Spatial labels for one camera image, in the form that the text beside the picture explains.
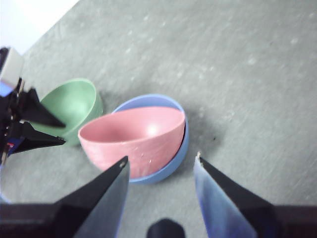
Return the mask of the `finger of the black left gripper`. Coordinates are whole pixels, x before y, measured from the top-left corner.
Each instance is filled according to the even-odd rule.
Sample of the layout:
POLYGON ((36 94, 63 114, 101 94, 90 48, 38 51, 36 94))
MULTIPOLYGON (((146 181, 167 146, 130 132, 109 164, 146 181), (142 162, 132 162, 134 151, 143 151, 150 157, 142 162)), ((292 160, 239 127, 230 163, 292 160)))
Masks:
POLYGON ((48 126, 65 127, 65 124, 53 115, 38 98, 35 88, 20 94, 21 118, 48 126))
POLYGON ((11 131, 11 153, 20 153, 37 148, 63 145, 66 141, 59 137, 35 130, 28 122, 15 122, 11 131))

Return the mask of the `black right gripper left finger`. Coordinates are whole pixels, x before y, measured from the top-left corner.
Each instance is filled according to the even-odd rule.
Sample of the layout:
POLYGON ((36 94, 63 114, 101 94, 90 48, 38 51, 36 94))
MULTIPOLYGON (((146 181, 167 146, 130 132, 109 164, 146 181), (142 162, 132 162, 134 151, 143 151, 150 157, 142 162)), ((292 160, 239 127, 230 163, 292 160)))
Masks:
POLYGON ((2 204, 2 238, 114 238, 129 185, 125 156, 54 203, 2 204))

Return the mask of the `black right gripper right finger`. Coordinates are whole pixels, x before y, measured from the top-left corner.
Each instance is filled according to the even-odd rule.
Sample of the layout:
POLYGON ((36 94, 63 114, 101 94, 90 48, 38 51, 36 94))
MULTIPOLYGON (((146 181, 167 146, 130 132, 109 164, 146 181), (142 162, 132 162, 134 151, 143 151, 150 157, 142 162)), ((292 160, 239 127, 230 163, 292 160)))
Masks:
POLYGON ((195 156, 196 195, 210 238, 315 238, 317 208, 274 205, 195 156))

